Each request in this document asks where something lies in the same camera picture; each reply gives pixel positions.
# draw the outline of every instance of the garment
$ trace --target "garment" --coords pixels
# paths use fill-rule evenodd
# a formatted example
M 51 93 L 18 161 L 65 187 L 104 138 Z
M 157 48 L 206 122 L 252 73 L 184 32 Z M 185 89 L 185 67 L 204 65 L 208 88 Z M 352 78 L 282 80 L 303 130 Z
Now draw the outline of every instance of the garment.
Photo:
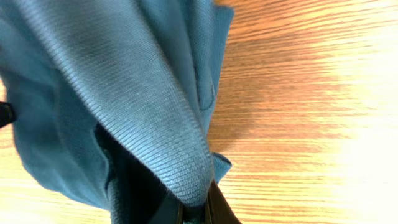
M 206 134 L 232 16 L 210 0 L 0 1 L 25 169 L 113 223 L 147 223 L 168 197 L 203 205 L 231 165 Z

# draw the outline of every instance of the wooden table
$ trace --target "wooden table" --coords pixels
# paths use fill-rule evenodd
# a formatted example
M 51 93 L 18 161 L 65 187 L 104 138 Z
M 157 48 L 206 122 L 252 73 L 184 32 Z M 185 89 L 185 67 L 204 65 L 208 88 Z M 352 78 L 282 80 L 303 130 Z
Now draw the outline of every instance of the wooden table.
M 398 223 L 398 2 L 218 2 L 236 15 L 208 139 L 240 220 Z M 38 186 L 0 133 L 0 223 L 109 223 Z

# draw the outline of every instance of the teal sweater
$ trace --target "teal sweater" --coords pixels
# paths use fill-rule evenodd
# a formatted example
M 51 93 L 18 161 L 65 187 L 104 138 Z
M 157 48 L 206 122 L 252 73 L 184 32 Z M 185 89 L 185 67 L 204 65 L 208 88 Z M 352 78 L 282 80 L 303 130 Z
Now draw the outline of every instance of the teal sweater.
M 0 74 L 25 169 L 45 188 L 147 223 L 203 205 L 233 11 L 210 0 L 0 1 Z

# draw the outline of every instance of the fabric fold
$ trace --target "fabric fold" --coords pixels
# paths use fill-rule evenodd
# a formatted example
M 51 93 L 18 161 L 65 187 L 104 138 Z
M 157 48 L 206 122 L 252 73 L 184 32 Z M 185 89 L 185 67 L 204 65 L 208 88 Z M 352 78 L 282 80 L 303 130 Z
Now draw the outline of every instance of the fabric fold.
M 209 0 L 0 2 L 0 73 L 24 167 L 114 223 L 134 220 L 121 215 L 130 176 L 112 172 L 101 126 L 130 153 L 121 164 L 136 160 L 184 205 L 202 205 L 231 167 L 206 135 L 232 16 Z

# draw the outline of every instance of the black object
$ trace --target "black object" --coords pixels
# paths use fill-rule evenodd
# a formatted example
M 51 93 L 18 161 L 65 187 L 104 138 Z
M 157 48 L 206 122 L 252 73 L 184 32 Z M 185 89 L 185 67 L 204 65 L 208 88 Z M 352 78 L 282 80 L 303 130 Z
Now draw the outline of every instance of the black object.
M 184 209 L 182 204 L 178 210 L 177 224 L 182 224 L 184 220 Z M 241 224 L 236 218 L 223 193 L 213 181 L 211 183 L 205 204 L 204 224 Z
M 16 120 L 12 106 L 9 103 L 0 102 L 0 128 Z

